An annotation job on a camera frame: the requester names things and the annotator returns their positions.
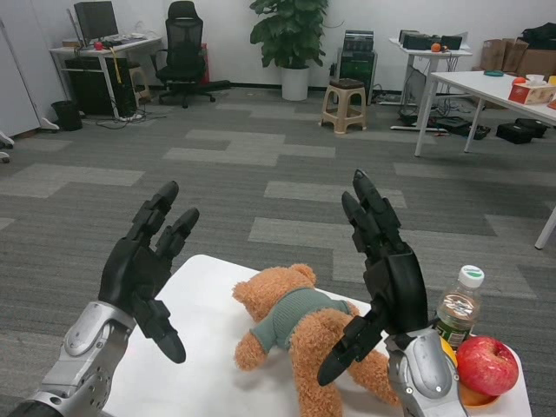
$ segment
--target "apple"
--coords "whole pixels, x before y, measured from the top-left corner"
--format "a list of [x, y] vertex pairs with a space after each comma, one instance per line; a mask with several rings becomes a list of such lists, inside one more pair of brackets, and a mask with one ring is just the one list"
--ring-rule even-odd
[[502, 395], [512, 389], [520, 369], [512, 352], [493, 337], [475, 336], [464, 341], [456, 354], [460, 381], [484, 395]]

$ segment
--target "white flower pot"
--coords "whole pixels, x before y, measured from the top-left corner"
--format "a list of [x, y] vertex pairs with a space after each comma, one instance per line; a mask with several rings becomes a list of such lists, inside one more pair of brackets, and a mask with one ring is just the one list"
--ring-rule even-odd
[[284, 100], [299, 102], [307, 100], [309, 68], [281, 69], [281, 96]]

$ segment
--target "cardboard box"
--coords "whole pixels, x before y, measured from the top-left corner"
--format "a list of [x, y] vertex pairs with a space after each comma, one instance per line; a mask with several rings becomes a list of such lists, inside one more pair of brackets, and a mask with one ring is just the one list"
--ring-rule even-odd
[[508, 100], [521, 104], [549, 103], [556, 94], [556, 86], [547, 84], [529, 87], [525, 84], [515, 84]]
[[506, 43], [506, 52], [504, 54], [504, 63], [502, 70], [504, 72], [515, 72], [520, 66], [521, 58], [529, 43], [520, 41], [519, 39], [503, 39]]
[[556, 50], [526, 50], [521, 58], [518, 74], [556, 74]]
[[502, 70], [506, 42], [501, 39], [491, 39], [483, 43], [480, 57], [480, 67], [487, 71]]

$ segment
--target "white table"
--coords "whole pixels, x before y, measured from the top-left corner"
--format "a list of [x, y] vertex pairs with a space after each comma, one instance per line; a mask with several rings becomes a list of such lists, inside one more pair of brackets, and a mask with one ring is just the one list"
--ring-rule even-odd
[[[154, 45], [160, 44], [162, 42], [162, 38], [159, 36], [149, 37], [148, 39], [137, 39], [133, 41], [124, 41], [126, 43], [122, 45], [118, 45], [114, 47], [114, 51], [116, 56], [125, 54], [126, 56], [132, 50], [139, 50], [146, 47], [152, 47]], [[62, 48], [54, 48], [50, 50], [50, 54], [54, 58], [54, 62], [58, 70], [62, 72], [68, 71], [83, 71], [83, 69], [68, 69], [65, 68], [63, 64], [63, 59], [67, 58], [68, 56], [75, 56], [76, 50], [75, 48], [70, 47], [62, 47]], [[104, 74], [104, 80], [106, 81], [106, 88], [108, 89], [108, 94], [111, 99], [111, 102], [116, 102], [116, 97], [114, 96], [114, 90], [112, 89], [112, 82], [110, 81], [110, 73], [108, 71], [108, 67], [106, 65], [106, 58], [112, 57], [112, 51], [110, 50], [95, 50], [90, 46], [87, 49], [83, 49], [79, 51], [79, 56], [94, 56], [98, 58], [101, 68], [100, 69], [87, 69], [88, 72], [102, 72]], [[118, 109], [116, 106], [112, 106], [114, 110], [114, 117], [119, 118]]]
[[[299, 417], [286, 352], [273, 349], [266, 365], [251, 373], [235, 367], [235, 345], [254, 323], [232, 298], [232, 288], [256, 272], [205, 255], [189, 259], [158, 297], [172, 314], [170, 321], [182, 338], [187, 360], [182, 365], [171, 362], [136, 329], [104, 411], [115, 417]], [[350, 301], [362, 313], [368, 311], [367, 304]], [[386, 353], [384, 343], [377, 348]], [[337, 381], [345, 417], [402, 416], [400, 408], [380, 403], [345, 374]], [[471, 415], [530, 417], [522, 372], [517, 385], [497, 404]]]
[[[397, 38], [395, 37], [391, 37], [390, 39], [388, 39], [388, 41], [390, 41], [390, 43], [393, 43], [395, 46], [397, 46], [402, 52], [407, 54], [407, 67], [406, 67], [406, 77], [404, 79], [403, 82], [403, 91], [401, 92], [401, 100], [399, 103], [382, 103], [382, 104], [393, 104], [393, 105], [400, 105], [402, 103], [404, 103], [404, 99], [405, 99], [405, 95], [407, 94], [407, 80], [409, 79], [409, 77], [411, 76], [411, 74], [414, 71], [414, 61], [415, 61], [415, 57], [419, 56], [422, 58], [426, 58], [429, 61], [428, 67], [427, 67], [427, 73], [425, 74], [427, 76], [427, 82], [425, 83], [425, 89], [423, 92], [423, 97], [428, 96], [428, 94], [431, 91], [432, 88], [432, 82], [431, 82], [431, 74], [436, 72], [438, 70], [438, 64], [440, 62], [440, 60], [443, 59], [450, 59], [453, 57], [460, 57], [460, 56], [472, 56], [473, 54], [469, 51], [469, 50], [450, 50], [449, 52], [432, 52], [431, 50], [408, 50], [406, 48], [404, 48], [400, 42], [398, 41]], [[424, 116], [424, 109], [423, 106], [421, 105], [419, 108], [419, 115], [417, 117], [417, 123], [416, 126], [392, 126], [390, 129], [392, 130], [411, 130], [411, 131], [419, 131], [419, 126], [421, 121], [423, 120], [423, 116]], [[445, 131], [443, 129], [429, 129], [431, 131]]]
[[[466, 147], [464, 152], [469, 152], [471, 142], [477, 130], [479, 123], [480, 112], [482, 111], [485, 101], [496, 103], [507, 109], [517, 111], [527, 117], [541, 120], [551, 126], [556, 125], [556, 110], [550, 109], [546, 104], [525, 105], [508, 100], [510, 91], [512, 90], [512, 81], [515, 79], [513, 76], [485, 76], [482, 71], [465, 71], [465, 72], [436, 72], [431, 75], [432, 88], [428, 91], [426, 96], [423, 96], [423, 118], [420, 120], [420, 133], [415, 147], [415, 156], [420, 156], [425, 140], [425, 133], [427, 130], [428, 116], [430, 115], [433, 99], [436, 95], [438, 83], [445, 83], [453, 85], [454, 87], [468, 92], [473, 96], [479, 98], [479, 104], [475, 111], [471, 131], [467, 137]], [[543, 249], [545, 247], [550, 234], [556, 227], [556, 209], [548, 219], [546, 226], [543, 228], [539, 239], [535, 243], [535, 248]]]

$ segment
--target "white wall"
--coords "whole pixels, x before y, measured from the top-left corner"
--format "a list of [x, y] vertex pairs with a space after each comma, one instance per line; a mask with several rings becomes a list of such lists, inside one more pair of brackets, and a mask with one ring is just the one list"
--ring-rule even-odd
[[[33, 0], [44, 8], [61, 9], [58, 3], [70, 0]], [[163, 35], [164, 20], [170, 0], [112, 0], [121, 32], [153, 30]], [[234, 83], [280, 83], [277, 68], [261, 66], [260, 45], [249, 43], [249, 34], [258, 18], [248, 7], [250, 0], [195, 0], [199, 16], [204, 20], [204, 42], [208, 43], [211, 78]], [[447, 35], [469, 32], [469, 44], [475, 54], [461, 58], [460, 70], [469, 70], [480, 59], [485, 39], [516, 37], [525, 28], [556, 21], [554, 0], [329, 0], [323, 49], [327, 52], [324, 67], [315, 67], [311, 85], [328, 83], [328, 67], [335, 61], [346, 29], [374, 30], [375, 49], [379, 54], [376, 83], [384, 89], [401, 89], [407, 57], [387, 39], [398, 36], [401, 29], [420, 30]], [[71, 33], [69, 21], [52, 24], [54, 11], [46, 10], [44, 28], [52, 38]]]

